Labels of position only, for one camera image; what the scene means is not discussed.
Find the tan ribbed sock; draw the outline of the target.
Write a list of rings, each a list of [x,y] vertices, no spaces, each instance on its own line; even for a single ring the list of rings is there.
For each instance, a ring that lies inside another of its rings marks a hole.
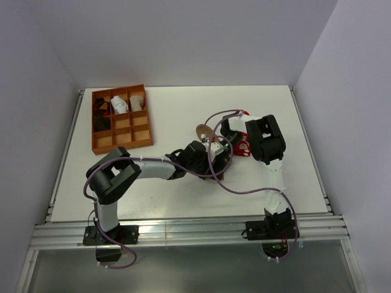
[[[199,124],[196,126],[195,132],[196,132],[197,137],[199,138],[199,140],[201,141],[202,144],[204,144],[205,142],[210,142],[210,137],[212,135],[212,129],[209,126]],[[212,137],[211,142],[215,142],[217,139],[217,136],[219,136],[219,135],[215,134]]]

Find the dark brown striped sock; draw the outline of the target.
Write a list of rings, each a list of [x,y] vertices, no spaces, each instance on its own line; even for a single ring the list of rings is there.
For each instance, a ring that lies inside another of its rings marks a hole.
[[[92,117],[92,127],[94,132],[111,130],[110,116],[96,115]]]

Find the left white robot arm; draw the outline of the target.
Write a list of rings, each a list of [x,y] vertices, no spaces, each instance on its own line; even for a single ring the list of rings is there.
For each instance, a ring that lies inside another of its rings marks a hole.
[[[175,180],[186,174],[201,179],[225,172],[232,158],[226,143],[192,141],[161,157],[132,156],[120,146],[107,154],[86,172],[84,196],[93,201],[97,237],[111,244],[119,236],[118,201],[137,179]]]

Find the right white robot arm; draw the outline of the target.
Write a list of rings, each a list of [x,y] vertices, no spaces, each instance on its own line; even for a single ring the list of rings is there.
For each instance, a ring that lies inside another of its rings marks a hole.
[[[252,157],[263,169],[268,187],[247,191],[247,194],[265,193],[265,233],[272,238],[279,237],[288,226],[297,229],[297,216],[284,193],[282,165],[286,150],[285,139],[273,115],[262,118],[245,114],[232,114],[223,117],[221,134],[247,135]]]

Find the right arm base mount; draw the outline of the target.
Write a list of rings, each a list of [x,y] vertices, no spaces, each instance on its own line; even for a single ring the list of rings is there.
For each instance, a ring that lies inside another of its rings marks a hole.
[[[247,221],[241,237],[247,241],[266,241],[261,246],[268,261],[281,262],[299,242],[298,218],[289,208],[281,214],[266,212],[263,220]]]

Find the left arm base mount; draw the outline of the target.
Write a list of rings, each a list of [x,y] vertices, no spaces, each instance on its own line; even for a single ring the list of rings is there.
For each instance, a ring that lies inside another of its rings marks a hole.
[[[137,225],[118,225],[114,229],[104,232],[97,225],[87,226],[82,240],[83,246],[96,247],[95,257],[98,262],[114,263],[120,260],[124,249],[122,245],[137,244],[139,227]]]

